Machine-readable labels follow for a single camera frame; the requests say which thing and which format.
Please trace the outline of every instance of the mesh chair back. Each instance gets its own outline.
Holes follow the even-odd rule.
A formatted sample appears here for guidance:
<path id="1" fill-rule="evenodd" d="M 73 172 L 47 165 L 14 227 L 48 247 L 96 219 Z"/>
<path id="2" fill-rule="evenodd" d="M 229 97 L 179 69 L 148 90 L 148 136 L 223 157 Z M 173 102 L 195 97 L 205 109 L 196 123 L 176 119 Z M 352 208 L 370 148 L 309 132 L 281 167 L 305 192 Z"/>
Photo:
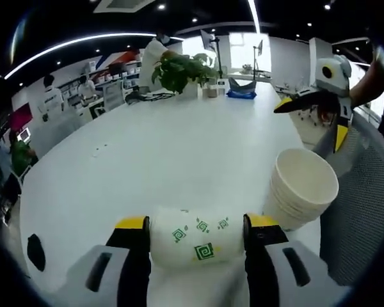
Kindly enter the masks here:
<path id="1" fill-rule="evenodd" d="M 384 139 L 358 114 L 337 153 L 334 135 L 333 126 L 314 149 L 333 167 L 340 185 L 321 216 L 320 257 L 338 284 L 352 285 L 384 239 Z"/>

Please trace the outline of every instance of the stacked paper bowl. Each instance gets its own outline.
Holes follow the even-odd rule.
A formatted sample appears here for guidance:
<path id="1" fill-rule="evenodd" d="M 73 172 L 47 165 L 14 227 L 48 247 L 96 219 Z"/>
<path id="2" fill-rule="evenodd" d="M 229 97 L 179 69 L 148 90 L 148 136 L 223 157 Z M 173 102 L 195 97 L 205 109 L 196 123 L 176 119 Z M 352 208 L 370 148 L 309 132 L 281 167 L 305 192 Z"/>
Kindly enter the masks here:
<path id="1" fill-rule="evenodd" d="M 276 159 L 263 214 L 284 230 L 296 230 L 317 219 L 338 192 L 337 176 L 324 159 L 310 150 L 288 149 Z"/>

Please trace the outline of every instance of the potted plant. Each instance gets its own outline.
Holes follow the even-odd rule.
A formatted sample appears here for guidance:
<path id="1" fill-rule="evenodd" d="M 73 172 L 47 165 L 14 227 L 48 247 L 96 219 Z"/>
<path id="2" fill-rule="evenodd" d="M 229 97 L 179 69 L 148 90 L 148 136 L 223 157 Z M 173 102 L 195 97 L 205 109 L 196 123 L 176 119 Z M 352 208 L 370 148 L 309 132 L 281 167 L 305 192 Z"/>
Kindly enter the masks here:
<path id="1" fill-rule="evenodd" d="M 218 72 L 211 68 L 212 59 L 204 53 L 193 57 L 176 55 L 162 57 L 152 74 L 162 86 L 174 93 L 183 94 L 184 98 L 196 98 L 198 84 L 202 87 L 209 79 L 217 78 Z"/>
<path id="2" fill-rule="evenodd" d="M 242 66 L 241 74 L 243 75 L 252 75 L 253 74 L 253 68 L 250 64 L 244 64 Z"/>

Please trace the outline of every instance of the black slot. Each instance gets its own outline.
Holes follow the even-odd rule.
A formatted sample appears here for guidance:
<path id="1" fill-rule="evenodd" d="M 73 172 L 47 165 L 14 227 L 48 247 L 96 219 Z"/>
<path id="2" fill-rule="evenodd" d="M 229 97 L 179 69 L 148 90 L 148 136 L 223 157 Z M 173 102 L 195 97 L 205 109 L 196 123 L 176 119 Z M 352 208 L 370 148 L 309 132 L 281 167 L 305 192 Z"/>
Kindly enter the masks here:
<path id="1" fill-rule="evenodd" d="M 105 269 L 107 268 L 108 262 L 111 259 L 111 253 L 102 253 L 95 262 L 90 275 L 85 283 L 85 286 L 92 292 L 98 292 L 104 275 Z"/>
<path id="2" fill-rule="evenodd" d="M 283 253 L 292 268 L 294 278 L 296 278 L 297 286 L 304 287 L 310 283 L 310 276 L 308 275 L 306 267 L 301 261 L 300 257 L 297 255 L 296 251 L 293 248 L 284 248 Z"/>

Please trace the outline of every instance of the monitor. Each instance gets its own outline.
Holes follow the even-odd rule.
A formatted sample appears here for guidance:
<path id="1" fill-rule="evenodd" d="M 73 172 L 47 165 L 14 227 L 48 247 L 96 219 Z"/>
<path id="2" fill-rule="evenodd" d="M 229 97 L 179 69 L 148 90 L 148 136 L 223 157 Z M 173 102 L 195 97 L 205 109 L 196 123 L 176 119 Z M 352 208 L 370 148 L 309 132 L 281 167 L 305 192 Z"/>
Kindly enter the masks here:
<path id="1" fill-rule="evenodd" d="M 216 52 L 215 36 L 205 32 L 203 30 L 200 30 L 200 36 L 202 37 L 202 42 L 204 43 L 204 48 L 206 50 Z"/>
<path id="2" fill-rule="evenodd" d="M 260 41 L 259 43 L 259 46 L 257 46 L 259 52 L 257 53 L 258 56 L 261 56 L 262 55 L 262 51 L 263 51 L 263 40 Z"/>
<path id="3" fill-rule="evenodd" d="M 30 140 L 30 137 L 31 137 L 30 130 L 27 127 L 17 136 L 17 139 L 19 141 L 23 141 L 27 143 Z"/>

